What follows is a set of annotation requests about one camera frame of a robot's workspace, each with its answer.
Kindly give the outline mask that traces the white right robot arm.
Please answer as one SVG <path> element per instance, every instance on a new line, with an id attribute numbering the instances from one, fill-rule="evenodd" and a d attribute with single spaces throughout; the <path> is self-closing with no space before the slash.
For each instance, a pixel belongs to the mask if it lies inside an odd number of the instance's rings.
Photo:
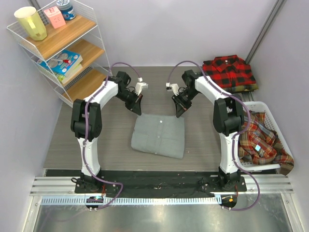
<path id="1" fill-rule="evenodd" d="M 167 91 L 173 92 L 176 117 L 180 117 L 191 107 L 193 98 L 199 93 L 213 104 L 213 126 L 219 133 L 221 142 L 218 185 L 224 191 L 231 190 L 241 178 L 236 158 L 239 132 L 244 124 L 241 100 L 224 91 L 210 77 L 199 75 L 192 70 L 185 71 L 182 79 L 186 85 L 184 89 L 177 84 L 166 83 Z"/>

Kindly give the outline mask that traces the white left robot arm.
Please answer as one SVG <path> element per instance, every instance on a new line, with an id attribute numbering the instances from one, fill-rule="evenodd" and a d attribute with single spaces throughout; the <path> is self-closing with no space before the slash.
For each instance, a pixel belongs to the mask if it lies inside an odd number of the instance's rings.
<path id="1" fill-rule="evenodd" d="M 135 87 L 128 86 L 131 78 L 119 71 L 108 77 L 90 96 L 76 99 L 73 103 L 70 129 L 78 140 L 82 155 L 82 169 L 79 178 L 72 178 L 76 193 L 97 193 L 106 181 L 101 180 L 101 166 L 98 161 L 98 137 L 102 131 L 102 108 L 114 97 L 125 103 L 125 107 L 141 115 L 142 91 L 148 84 L 138 79 Z"/>

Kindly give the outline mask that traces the grey long sleeve shirt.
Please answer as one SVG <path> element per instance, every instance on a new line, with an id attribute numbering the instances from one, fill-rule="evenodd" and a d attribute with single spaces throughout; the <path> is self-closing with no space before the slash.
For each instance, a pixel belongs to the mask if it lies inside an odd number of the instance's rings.
<path id="1" fill-rule="evenodd" d="M 185 149 L 184 118 L 142 114 L 136 119 L 131 147 L 140 152 L 181 160 Z"/>

